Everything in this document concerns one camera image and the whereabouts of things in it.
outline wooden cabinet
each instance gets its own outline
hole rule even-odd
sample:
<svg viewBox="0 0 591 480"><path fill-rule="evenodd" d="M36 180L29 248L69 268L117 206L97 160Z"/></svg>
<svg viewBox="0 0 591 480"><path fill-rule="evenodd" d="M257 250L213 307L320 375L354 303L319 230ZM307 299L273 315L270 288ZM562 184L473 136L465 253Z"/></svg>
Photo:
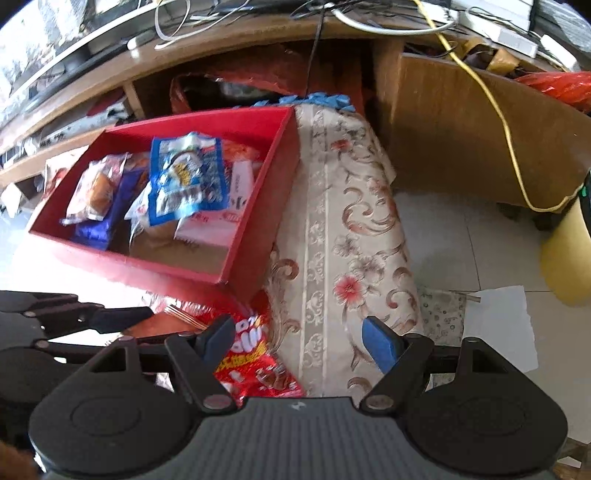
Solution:
<svg viewBox="0 0 591 480"><path fill-rule="evenodd" d="M524 205L501 121L476 82L450 61L374 50L379 133L403 189ZM511 127L530 201L552 207L591 167L591 118L528 86L478 70Z"/></svg>

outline yellow object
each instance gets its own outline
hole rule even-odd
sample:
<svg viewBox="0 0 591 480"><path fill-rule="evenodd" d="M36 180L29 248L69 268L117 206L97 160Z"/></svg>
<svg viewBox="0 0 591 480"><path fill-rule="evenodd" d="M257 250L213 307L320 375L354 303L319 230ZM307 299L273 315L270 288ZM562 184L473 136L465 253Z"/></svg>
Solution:
<svg viewBox="0 0 591 480"><path fill-rule="evenodd" d="M546 284L562 303L576 306L591 299L591 236L579 200L542 245L540 268Z"/></svg>
<svg viewBox="0 0 591 480"><path fill-rule="evenodd" d="M421 0L413 0L413 1L417 4L418 11L420 12L420 14L422 16L425 17L425 20L427 21L429 26L431 28L435 28L436 25L433 22L433 20L431 20L431 17L429 17L429 14L427 13L427 11L424 9L423 3L421 2ZM573 192L573 194L571 196L564 197L558 205L555 205L550 208L534 207L530 202L530 198L527 196L527 192L525 191L525 185L523 183L523 178L521 178L521 170L519 169L519 164L517 163L517 156L515 155L515 150L513 148L513 140L511 139L511 129L509 128L509 124L507 123L507 120L505 119L505 115L503 115L501 107L499 107L499 104L496 102L495 97L493 96L491 91L488 89L486 84L482 81L482 79L476 74L476 72L474 72L474 70L472 70L468 65L466 65L463 61L461 61L461 59L454 52L451 51L452 46L449 44L447 39L443 35L441 35L440 33L437 34L437 38L439 39L439 42L441 42L441 44L443 45L443 48L445 48L446 51L450 52L449 56L452 58L452 60L454 62L456 62L457 65L462 70L464 70L470 77L472 77L474 79L474 81L480 86L480 88L482 89L482 91L485 93L486 97L490 101L491 105L495 109L495 112L499 116L499 119L501 119L501 123L503 125L503 130L505 131L505 139L507 141L507 147L509 148L509 155L511 156L511 161L513 163L513 169L515 170L515 176L517 177L517 181L519 182L519 188L521 189L521 194L523 195L523 198L525 199L527 206L535 212L555 212L556 210L560 210L571 199L573 199L575 197L575 195L577 195L579 190L583 187L583 184L581 184Z"/></svg>

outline white cable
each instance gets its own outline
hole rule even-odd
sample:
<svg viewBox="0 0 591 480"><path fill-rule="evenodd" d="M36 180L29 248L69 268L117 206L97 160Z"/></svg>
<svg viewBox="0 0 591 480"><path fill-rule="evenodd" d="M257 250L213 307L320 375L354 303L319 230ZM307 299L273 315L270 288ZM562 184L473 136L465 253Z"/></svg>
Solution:
<svg viewBox="0 0 591 480"><path fill-rule="evenodd" d="M187 24L185 25L185 22L187 21L187 18L189 17L189 13L191 11L191 0L185 0L185 3L187 4L187 11L185 12L185 15L183 17L182 22L180 23L180 25L178 26L178 28L172 33L172 35L166 35L164 34L164 32L162 31L162 28L160 27L160 19L158 17L159 14L159 10L160 7L163 5L168 5L172 2L175 2L177 0L168 0L165 2L160 2L157 6L156 9L154 11L154 26L156 27L156 33L158 34L158 36L160 38L162 38L162 40L165 40L165 43L159 43L158 45L156 45L154 48L156 50L162 50L170 45L172 45L174 42L178 41L178 40L183 40L185 38L189 38L192 37L194 35L198 35L202 32L205 32L206 30L209 30L210 28L214 27L215 25L217 25L218 23L220 23L222 20L227 19L227 17L229 17L230 15L233 15L234 13L236 13L238 10L240 10L241 8L247 6L251 0L246 0L242 5L240 5L239 7L236 7L235 9L231 10L231 12L228 12L226 15L224 15L223 17L220 17L218 20L216 20L215 22L213 22L212 24L208 25L207 27L203 27L200 28L199 30L195 30L189 33L185 33L183 35L177 35L177 33L179 32L179 30L183 27L188 27L190 25L197 25L202 23L203 21L207 21L207 20L201 20L198 22L195 22L194 24Z"/></svg>
<svg viewBox="0 0 591 480"><path fill-rule="evenodd" d="M325 5L325 7L331 8L332 5L333 5L332 3L328 3ZM336 18L338 18L345 25L348 25L352 28L356 28L357 30L361 30L361 31L364 31L367 33L373 33L376 35L392 35L394 37L430 35L433 33L439 33L439 32L443 32L445 30L449 30L450 28L454 27L457 24L456 20L451 20L450 22L443 24L441 27L437 27L437 28L422 28L420 30L395 30L393 28L372 27L371 25L357 22L357 20L353 20L351 17L348 17L338 8L333 8L331 11L332 11L332 13L334 13Z"/></svg>

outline paper sheet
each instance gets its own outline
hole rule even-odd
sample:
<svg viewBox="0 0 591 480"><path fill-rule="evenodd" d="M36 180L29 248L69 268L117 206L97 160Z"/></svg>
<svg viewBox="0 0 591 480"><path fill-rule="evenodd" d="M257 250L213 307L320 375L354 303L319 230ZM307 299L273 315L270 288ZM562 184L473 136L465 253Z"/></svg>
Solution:
<svg viewBox="0 0 591 480"><path fill-rule="evenodd" d="M522 372L538 368L523 286L482 290L471 295L480 297L480 303L466 302L463 338L481 338Z"/></svg>

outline yellow cable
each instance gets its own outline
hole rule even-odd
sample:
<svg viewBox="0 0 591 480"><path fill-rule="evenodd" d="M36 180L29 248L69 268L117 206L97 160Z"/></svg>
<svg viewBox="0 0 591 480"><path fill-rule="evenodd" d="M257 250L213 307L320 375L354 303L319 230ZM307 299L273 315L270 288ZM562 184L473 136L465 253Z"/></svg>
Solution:
<svg viewBox="0 0 591 480"><path fill-rule="evenodd" d="M425 17L425 20L427 21L429 26L431 28L435 28L436 25L433 22L433 20L431 20L431 17L429 17L429 14L427 13L425 8L423 7L423 3L421 2L421 0L413 0L413 1L417 4L418 11L421 13L422 16ZM443 48L446 49L446 51L452 50L452 46L449 44L449 42L447 41L447 39L443 35L438 33L437 38L439 39L439 42L441 42L441 44L443 45ZM535 212L555 212L556 210L560 210L567 202L569 202L571 199L573 199L577 195L579 190L583 187L583 184L581 184L579 187L577 187L577 189L574 191L574 193L571 196L564 197L562 199L562 202L560 202L558 205L555 205L551 208L534 207L530 202L530 198L527 196L527 192L525 191L525 185L523 183L523 178L521 177L521 170L519 169L519 164L517 163L517 157L515 156L515 150L513 148L513 140L511 139L511 129L509 128L509 124L507 123L507 120L505 119L505 115L503 115L503 112L501 111L501 107L499 107L499 104L496 102L495 97L493 96L491 91L488 89L488 87L482 81L482 79L476 74L476 72L474 72L474 70L472 70L468 65L466 65L463 61L461 61L461 59L454 52L450 51L449 56L452 58L453 61L455 61L457 63L457 65L462 70L464 70L470 77L472 77L475 80L475 82L480 86L480 88L482 89L482 91L485 93L486 97L490 101L491 105L495 109L496 114L501 119L501 123L503 124L503 130L505 131L505 139L507 141L507 147L509 148L509 154L511 155L511 161L513 162L513 169L515 170L515 176L517 177L517 181L519 182L519 188L521 189L521 193L523 194L523 198L525 199L527 206Z"/></svg>

